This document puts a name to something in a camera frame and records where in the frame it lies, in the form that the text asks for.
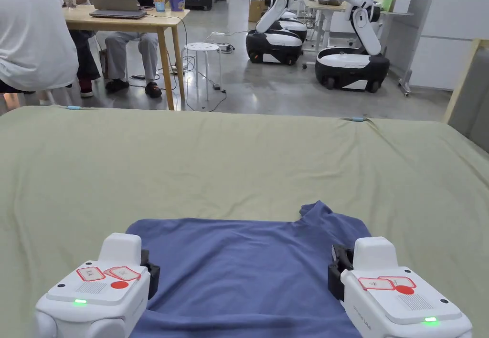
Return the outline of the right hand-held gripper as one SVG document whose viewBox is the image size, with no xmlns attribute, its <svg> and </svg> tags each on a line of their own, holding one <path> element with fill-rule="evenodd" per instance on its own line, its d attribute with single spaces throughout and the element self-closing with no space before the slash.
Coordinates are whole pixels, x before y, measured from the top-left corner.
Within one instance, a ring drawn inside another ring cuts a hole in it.
<svg viewBox="0 0 489 338">
<path fill-rule="evenodd" d="M 331 248 L 328 289 L 364 338 L 470 338 L 469 318 L 407 266 L 384 237 Z"/>
</svg>

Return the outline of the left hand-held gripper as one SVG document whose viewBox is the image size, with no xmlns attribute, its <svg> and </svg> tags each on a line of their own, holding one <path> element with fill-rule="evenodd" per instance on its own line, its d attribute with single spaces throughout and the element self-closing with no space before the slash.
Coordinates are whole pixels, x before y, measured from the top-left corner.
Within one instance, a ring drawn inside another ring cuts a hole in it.
<svg viewBox="0 0 489 338">
<path fill-rule="evenodd" d="M 139 236 L 113 233 L 35 306 L 37 338 L 128 338 L 158 291 L 160 268 Z"/>
</svg>

